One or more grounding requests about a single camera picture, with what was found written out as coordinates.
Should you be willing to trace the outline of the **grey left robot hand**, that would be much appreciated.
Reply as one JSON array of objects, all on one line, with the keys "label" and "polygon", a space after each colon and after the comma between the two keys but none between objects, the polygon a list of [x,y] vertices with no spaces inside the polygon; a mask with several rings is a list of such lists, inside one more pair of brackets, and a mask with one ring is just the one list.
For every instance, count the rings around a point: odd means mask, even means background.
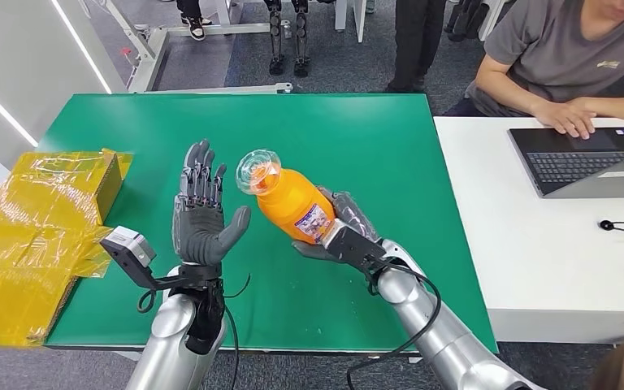
[{"label": "grey left robot hand", "polygon": [[245,234],[251,208],[238,207],[225,223],[223,180],[227,166],[213,166],[215,152],[203,139],[190,146],[174,198],[171,237],[180,260],[198,266],[219,265]]}]

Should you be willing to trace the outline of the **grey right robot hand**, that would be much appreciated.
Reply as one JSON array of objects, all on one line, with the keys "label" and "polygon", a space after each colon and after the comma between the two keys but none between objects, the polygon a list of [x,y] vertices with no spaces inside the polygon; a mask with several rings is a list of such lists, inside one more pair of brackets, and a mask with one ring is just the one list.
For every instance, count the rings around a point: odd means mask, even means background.
[{"label": "grey right robot hand", "polygon": [[[379,241],[379,234],[375,227],[359,208],[350,193],[345,191],[332,192],[321,185],[318,185],[317,189],[332,204],[336,217],[348,224],[354,231],[360,233],[366,239],[375,243]],[[311,245],[300,240],[294,240],[291,245],[305,258],[341,263],[341,260],[337,256],[328,253],[322,245]]]}]

